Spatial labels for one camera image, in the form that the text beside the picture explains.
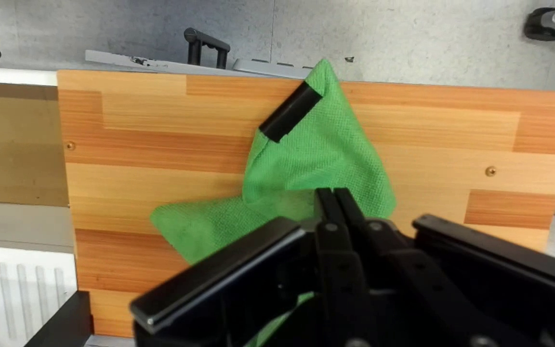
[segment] green cloth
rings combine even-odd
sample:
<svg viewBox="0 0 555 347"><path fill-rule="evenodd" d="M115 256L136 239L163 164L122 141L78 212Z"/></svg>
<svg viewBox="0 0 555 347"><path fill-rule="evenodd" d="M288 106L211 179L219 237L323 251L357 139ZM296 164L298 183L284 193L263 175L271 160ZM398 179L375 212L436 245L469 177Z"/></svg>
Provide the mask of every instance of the green cloth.
<svg viewBox="0 0 555 347"><path fill-rule="evenodd" d="M276 216L309 220L317 187L350 187L367 216L388 218L396 197L342 85L323 60L307 77L323 98L280 143L257 131L242 197L159 206L153 224L199 262Z"/></svg>

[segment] wooden panel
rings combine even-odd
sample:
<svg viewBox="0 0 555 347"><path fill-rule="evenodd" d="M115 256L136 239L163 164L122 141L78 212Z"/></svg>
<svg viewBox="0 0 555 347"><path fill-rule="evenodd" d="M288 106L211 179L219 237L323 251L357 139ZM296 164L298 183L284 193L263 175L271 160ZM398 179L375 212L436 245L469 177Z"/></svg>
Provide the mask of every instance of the wooden panel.
<svg viewBox="0 0 555 347"><path fill-rule="evenodd" d="M132 332L132 312L128 303L132 303L138 293L126 291L91 291L91 314L95 335L120 335L120 337L134 337Z"/></svg>
<svg viewBox="0 0 555 347"><path fill-rule="evenodd" d="M0 85L0 202L68 204L55 89Z"/></svg>
<svg viewBox="0 0 555 347"><path fill-rule="evenodd" d="M78 227L151 235L155 206L234 197L242 187L242 175L234 173L97 164L68 164L68 179Z"/></svg>
<svg viewBox="0 0 555 347"><path fill-rule="evenodd" d="M186 268L161 235L78 229L76 254L82 289L143 293Z"/></svg>
<svg viewBox="0 0 555 347"><path fill-rule="evenodd" d="M238 195L257 125L298 85L290 79L61 73L80 281L99 293L93 295L99 333L130 335L130 301L186 268L151 227L151 210ZM413 235L413 218L432 212L531 249L546 247L555 198L555 92L344 87L388 168L398 193L394 220L406 233ZM512 202L535 197L523 206L537 210L510 208L502 212L512 214L510 222L492 216L490 208L506 204L506 197Z"/></svg>
<svg viewBox="0 0 555 347"><path fill-rule="evenodd" d="M555 195L471 191L467 224L548 229Z"/></svg>

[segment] white radiator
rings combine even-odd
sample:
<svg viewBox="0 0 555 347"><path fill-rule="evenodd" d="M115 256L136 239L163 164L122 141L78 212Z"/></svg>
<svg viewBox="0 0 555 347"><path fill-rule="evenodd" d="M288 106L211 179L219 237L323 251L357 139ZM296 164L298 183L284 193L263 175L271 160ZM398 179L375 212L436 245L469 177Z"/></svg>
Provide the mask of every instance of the white radiator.
<svg viewBox="0 0 555 347"><path fill-rule="evenodd" d="M0 249L0 341L26 343L76 291L74 254Z"/></svg>

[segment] white surface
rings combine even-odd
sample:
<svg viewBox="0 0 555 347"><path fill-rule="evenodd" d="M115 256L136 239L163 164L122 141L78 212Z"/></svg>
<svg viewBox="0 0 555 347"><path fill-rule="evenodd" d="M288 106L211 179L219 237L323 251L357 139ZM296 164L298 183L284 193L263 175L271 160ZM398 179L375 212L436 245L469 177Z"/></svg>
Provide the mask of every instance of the white surface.
<svg viewBox="0 0 555 347"><path fill-rule="evenodd" d="M271 75L271 77L290 77L290 79L305 79L313 67L294 67L294 65L278 65L271 62L255 62L255 60L238 60L234 69L255 73L255 75Z"/></svg>
<svg viewBox="0 0 555 347"><path fill-rule="evenodd" d="M93 335L93 337L89 337L86 347L136 347L136 341L134 339L109 337L109 335Z"/></svg>
<svg viewBox="0 0 555 347"><path fill-rule="evenodd" d="M190 65L167 60L149 60L143 56L124 56L115 52L86 50L86 60L91 64L105 64L111 67L126 67L136 71L161 71L180 75L249 75L234 69L219 69L209 65Z"/></svg>
<svg viewBox="0 0 555 347"><path fill-rule="evenodd" d="M3 83L3 85L43 85L43 87L57 87L57 85L59 85L59 75L57 75L57 71L3 69L3 67L0 67L0 83Z"/></svg>
<svg viewBox="0 0 555 347"><path fill-rule="evenodd" d="M68 208L0 204L0 247L72 252Z"/></svg>
<svg viewBox="0 0 555 347"><path fill-rule="evenodd" d="M0 341L26 343L76 289L72 254L0 249Z"/></svg>

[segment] wood grain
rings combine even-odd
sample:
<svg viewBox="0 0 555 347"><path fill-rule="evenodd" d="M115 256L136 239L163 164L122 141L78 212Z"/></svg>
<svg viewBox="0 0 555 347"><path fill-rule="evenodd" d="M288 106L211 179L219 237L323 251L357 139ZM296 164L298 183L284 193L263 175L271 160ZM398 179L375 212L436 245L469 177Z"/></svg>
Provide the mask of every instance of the wood grain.
<svg viewBox="0 0 555 347"><path fill-rule="evenodd" d="M151 210L238 195L257 125L298 85L61 71L80 285L95 293L99 333L132 335L130 301L186 268L151 227ZM555 198L555 92L382 83L344 89L390 173L394 220L406 233L415 233L417 216L432 212L546 247ZM504 198L525 208L498 218L488 202L502 206Z"/></svg>
<svg viewBox="0 0 555 347"><path fill-rule="evenodd" d="M0 202L68 206L57 89L0 85Z"/></svg>
<svg viewBox="0 0 555 347"><path fill-rule="evenodd" d="M467 224L548 229L555 195L471 191Z"/></svg>

